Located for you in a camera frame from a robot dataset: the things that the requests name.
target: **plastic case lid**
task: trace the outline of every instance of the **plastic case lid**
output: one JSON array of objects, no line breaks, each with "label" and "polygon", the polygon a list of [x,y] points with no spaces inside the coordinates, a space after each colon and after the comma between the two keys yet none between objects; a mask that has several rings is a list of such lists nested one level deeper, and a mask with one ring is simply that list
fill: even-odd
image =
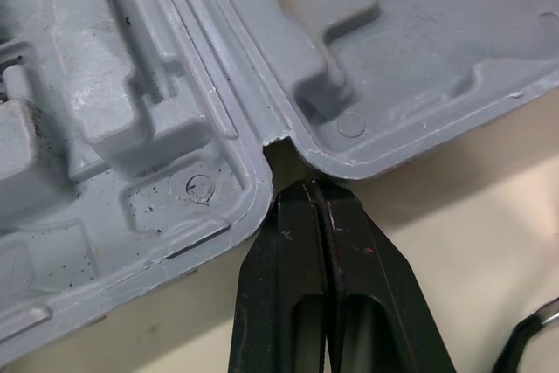
[{"label": "plastic case lid", "polygon": [[559,0],[0,0],[0,364],[559,85]]}]

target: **beige table surface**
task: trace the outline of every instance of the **beige table surface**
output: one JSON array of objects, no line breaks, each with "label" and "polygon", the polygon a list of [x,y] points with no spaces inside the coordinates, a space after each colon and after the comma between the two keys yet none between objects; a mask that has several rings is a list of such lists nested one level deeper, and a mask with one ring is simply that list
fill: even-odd
[{"label": "beige table surface", "polygon": [[[288,144],[266,153],[278,188],[309,176]],[[559,93],[350,188],[411,262],[458,372],[488,372],[512,327],[559,295]],[[249,245],[7,371],[226,372]],[[559,329],[538,338],[522,371],[559,371],[558,342]]]}]

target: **gray plastic case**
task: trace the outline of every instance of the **gray plastic case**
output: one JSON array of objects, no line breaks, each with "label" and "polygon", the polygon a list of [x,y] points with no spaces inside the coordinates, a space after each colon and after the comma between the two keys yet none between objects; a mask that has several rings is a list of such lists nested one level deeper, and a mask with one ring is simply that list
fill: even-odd
[{"label": "gray plastic case", "polygon": [[251,236],[263,146],[367,178],[558,67],[559,0],[0,0],[0,364]]}]

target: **white surface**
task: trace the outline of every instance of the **white surface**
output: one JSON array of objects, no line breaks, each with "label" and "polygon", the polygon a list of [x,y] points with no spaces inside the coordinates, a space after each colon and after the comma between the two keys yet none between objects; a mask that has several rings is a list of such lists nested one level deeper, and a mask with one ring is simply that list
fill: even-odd
[{"label": "white surface", "polygon": [[[487,372],[514,325],[559,295],[559,93],[366,184],[370,216],[411,262],[458,372]],[[277,186],[309,176],[286,145]],[[226,372],[238,268],[250,244],[26,357],[10,373]],[[523,371],[556,371],[558,330]]]}]

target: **circular indent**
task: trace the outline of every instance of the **circular indent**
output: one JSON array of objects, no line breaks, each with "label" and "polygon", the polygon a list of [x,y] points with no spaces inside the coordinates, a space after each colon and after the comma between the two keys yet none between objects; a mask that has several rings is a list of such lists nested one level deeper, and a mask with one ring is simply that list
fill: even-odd
[{"label": "circular indent", "polygon": [[365,131],[365,120],[354,111],[345,113],[338,119],[338,130],[350,139],[359,137]]},{"label": "circular indent", "polygon": [[209,176],[204,174],[194,175],[186,183],[186,193],[189,198],[198,204],[207,204],[213,196],[215,186]]}]

